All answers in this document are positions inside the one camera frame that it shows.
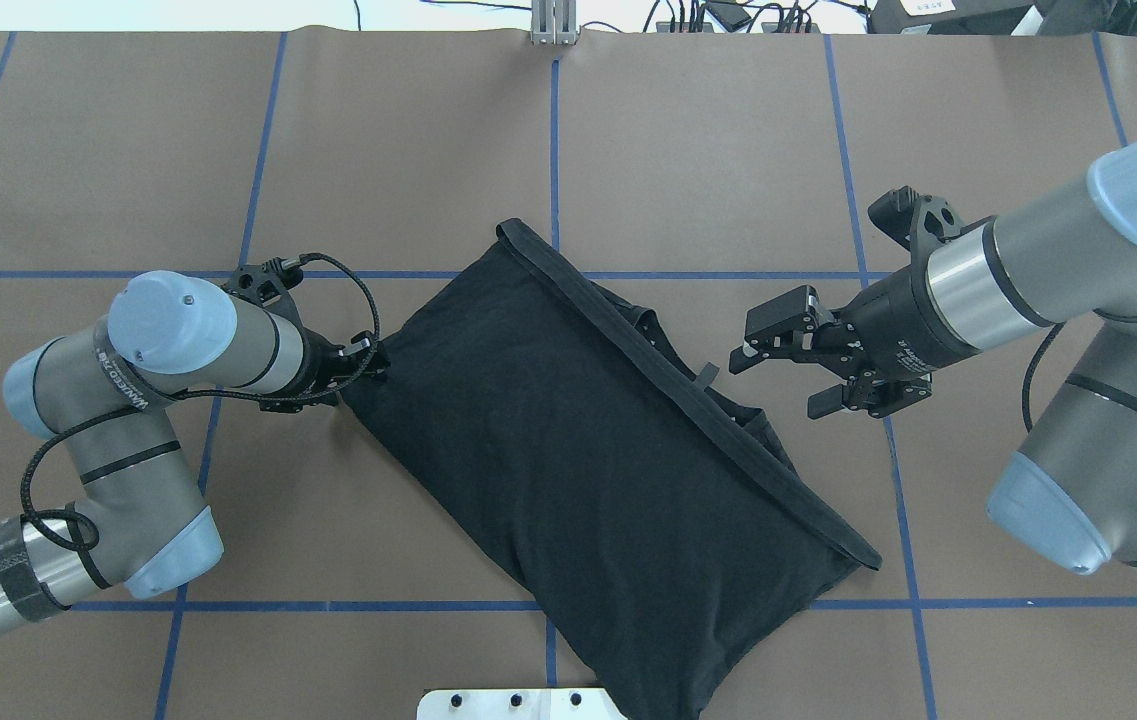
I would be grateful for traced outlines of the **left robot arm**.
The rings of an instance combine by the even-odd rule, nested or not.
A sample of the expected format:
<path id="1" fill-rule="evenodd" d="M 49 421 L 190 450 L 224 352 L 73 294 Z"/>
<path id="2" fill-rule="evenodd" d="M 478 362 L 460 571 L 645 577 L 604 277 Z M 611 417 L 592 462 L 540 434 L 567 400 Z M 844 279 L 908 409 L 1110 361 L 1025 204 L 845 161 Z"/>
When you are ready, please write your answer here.
<path id="1" fill-rule="evenodd" d="M 115 585 L 147 601 L 219 562 L 172 405 L 240 398 L 298 413 L 384 372 L 380 322 L 345 345 L 304 326 L 292 291 L 312 260 L 242 265 L 221 284 L 139 274 L 93 325 L 7 370 L 5 405 L 41 447 L 20 475 L 19 514 L 0 521 L 0 635 Z"/>

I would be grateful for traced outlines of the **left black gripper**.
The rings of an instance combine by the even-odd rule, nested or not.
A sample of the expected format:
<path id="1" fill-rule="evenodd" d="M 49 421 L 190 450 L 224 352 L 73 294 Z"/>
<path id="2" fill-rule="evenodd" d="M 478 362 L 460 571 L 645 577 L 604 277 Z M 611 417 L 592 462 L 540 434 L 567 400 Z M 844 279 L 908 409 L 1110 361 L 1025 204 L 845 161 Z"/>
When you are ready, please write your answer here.
<path id="1" fill-rule="evenodd" d="M 337 407 L 340 395 L 334 387 L 348 381 L 348 389 L 385 383 L 389 363 L 379 363 L 379 337 L 362 332 L 350 337 L 348 345 L 335 345 L 321 334 L 304 334 L 306 351 L 300 369 L 300 406 L 327 405 Z"/>

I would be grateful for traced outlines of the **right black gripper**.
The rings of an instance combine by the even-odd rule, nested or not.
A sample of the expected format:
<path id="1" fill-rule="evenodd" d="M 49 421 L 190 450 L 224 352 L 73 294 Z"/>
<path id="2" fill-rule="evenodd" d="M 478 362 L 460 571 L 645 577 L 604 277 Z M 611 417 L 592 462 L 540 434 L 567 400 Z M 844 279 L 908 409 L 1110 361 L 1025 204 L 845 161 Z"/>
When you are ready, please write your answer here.
<path id="1" fill-rule="evenodd" d="M 773 361 L 824 366 L 843 383 L 810 396 L 807 416 L 846 409 L 883 417 L 932 396 L 937 370 L 978 355 L 943 322 L 910 270 L 866 287 L 832 314 L 824 323 L 824 306 L 810 284 L 752 307 L 728 372 L 738 375 Z M 810 333 L 805 348 L 800 341 Z"/>

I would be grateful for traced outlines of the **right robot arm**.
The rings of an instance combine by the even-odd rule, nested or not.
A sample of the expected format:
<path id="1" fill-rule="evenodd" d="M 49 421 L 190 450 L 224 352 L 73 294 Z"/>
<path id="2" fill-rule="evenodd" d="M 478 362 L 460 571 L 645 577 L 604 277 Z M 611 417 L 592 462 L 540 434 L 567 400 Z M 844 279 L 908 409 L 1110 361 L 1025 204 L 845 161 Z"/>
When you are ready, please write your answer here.
<path id="1" fill-rule="evenodd" d="M 839 383 L 810 397 L 811 419 L 885 416 L 923 400 L 940 369 L 1098 316 L 987 515 L 1071 573 L 1137 571 L 1137 141 L 996 217 L 966 223 L 943 197 L 901 187 L 868 218 L 908 264 L 837 309 L 804 285 L 748 311 L 731 372 L 818 364 Z"/>

